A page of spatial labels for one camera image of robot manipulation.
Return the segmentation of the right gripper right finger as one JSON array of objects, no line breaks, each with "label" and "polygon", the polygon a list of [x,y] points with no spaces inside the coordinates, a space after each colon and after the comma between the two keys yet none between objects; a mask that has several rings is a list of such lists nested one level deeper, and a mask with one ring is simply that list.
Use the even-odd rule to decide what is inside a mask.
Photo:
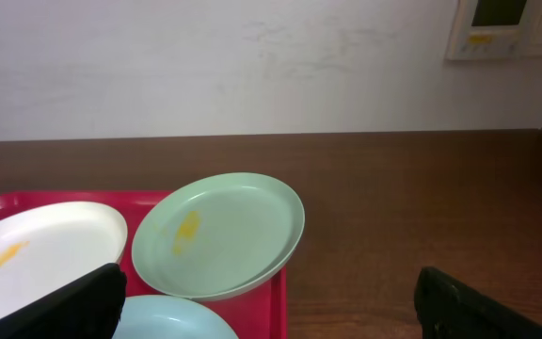
[{"label": "right gripper right finger", "polygon": [[542,326],[461,281],[424,267],[414,291],[423,339],[542,339]]}]

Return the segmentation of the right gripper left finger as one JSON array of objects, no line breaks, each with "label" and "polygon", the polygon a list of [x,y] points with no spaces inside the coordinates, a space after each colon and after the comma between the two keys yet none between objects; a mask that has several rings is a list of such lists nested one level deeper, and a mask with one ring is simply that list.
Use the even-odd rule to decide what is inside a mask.
[{"label": "right gripper left finger", "polygon": [[110,339],[120,322],[127,277],[106,264],[0,319],[0,339]]}]

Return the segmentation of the white plate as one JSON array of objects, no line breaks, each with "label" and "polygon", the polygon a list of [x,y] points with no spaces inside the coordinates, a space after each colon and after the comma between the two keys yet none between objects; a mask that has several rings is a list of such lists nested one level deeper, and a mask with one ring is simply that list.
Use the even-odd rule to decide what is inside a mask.
[{"label": "white plate", "polygon": [[61,202],[0,220],[0,319],[96,268],[117,263],[128,226],[97,202]]}]

